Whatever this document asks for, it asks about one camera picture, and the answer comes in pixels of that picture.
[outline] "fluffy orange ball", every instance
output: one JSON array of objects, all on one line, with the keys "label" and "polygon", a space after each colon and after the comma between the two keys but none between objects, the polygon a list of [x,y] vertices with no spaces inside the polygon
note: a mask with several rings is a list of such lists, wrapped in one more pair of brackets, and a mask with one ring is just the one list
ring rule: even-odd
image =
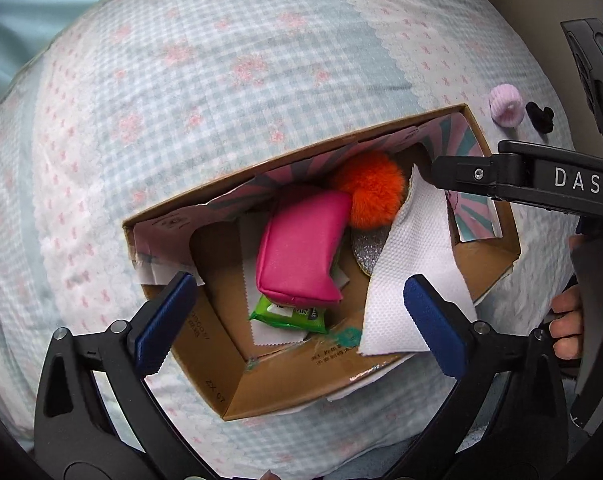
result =
[{"label": "fluffy orange ball", "polygon": [[406,178],[386,153],[363,152],[337,168],[328,186],[353,196],[350,226],[369,230],[392,224],[404,200]]}]

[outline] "pink leather pouch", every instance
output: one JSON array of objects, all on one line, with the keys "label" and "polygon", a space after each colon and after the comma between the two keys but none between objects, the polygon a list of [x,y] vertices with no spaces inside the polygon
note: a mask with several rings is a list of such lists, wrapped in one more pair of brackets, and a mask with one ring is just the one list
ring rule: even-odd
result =
[{"label": "pink leather pouch", "polygon": [[257,288],[276,304],[335,306],[342,294],[330,277],[351,208],[350,194],[315,186],[284,188],[262,237]]}]

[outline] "das logo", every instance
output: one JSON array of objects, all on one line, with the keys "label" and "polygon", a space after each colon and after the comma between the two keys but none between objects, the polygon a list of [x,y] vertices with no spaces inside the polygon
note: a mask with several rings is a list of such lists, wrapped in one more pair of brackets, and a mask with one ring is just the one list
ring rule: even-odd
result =
[{"label": "das logo", "polygon": [[[582,177],[582,172],[580,170],[577,170],[575,178],[572,182],[572,188],[574,190],[581,191],[585,191],[588,188],[588,191],[590,191],[591,193],[599,193],[601,189],[599,186],[600,179],[601,177],[598,174],[592,173],[590,174],[590,182],[588,182],[586,184],[586,187],[584,187],[584,179]],[[564,168],[555,167],[555,186],[564,187],[566,184],[570,186],[570,183],[568,182],[568,177],[566,176],[566,170]]]}]

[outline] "checkered fabric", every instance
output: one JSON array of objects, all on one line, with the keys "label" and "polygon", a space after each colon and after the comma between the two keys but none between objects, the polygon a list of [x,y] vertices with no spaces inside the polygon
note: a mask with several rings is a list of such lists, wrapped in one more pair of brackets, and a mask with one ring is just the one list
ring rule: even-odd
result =
[{"label": "checkered fabric", "polygon": [[[509,82],[565,114],[486,0],[106,0],[32,62],[0,103],[0,406],[28,437],[53,330],[103,330],[144,301],[121,221],[273,156],[467,102],[492,149],[487,94]],[[522,140],[538,140],[526,119]],[[569,273],[569,217],[516,207],[522,255],[479,307],[536,325]],[[134,442],[107,381],[104,398]],[[429,354],[299,413],[222,422],[169,357],[148,379],[222,475],[310,479],[419,432],[451,382]]]}]

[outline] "blue gripper pad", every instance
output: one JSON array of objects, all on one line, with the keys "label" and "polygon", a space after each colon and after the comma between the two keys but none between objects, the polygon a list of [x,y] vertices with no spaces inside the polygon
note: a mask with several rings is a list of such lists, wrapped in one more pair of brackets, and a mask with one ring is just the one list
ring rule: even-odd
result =
[{"label": "blue gripper pad", "polygon": [[[159,371],[196,301],[195,278],[187,272],[179,272],[163,292],[147,301],[133,318],[130,336],[134,337],[135,369],[141,377]],[[139,332],[134,333],[135,328],[140,329]]]},{"label": "blue gripper pad", "polygon": [[406,280],[404,305],[437,359],[441,371],[459,380],[466,373],[468,348],[444,311],[450,305],[462,316],[463,313],[456,305],[447,304],[421,274]]}]

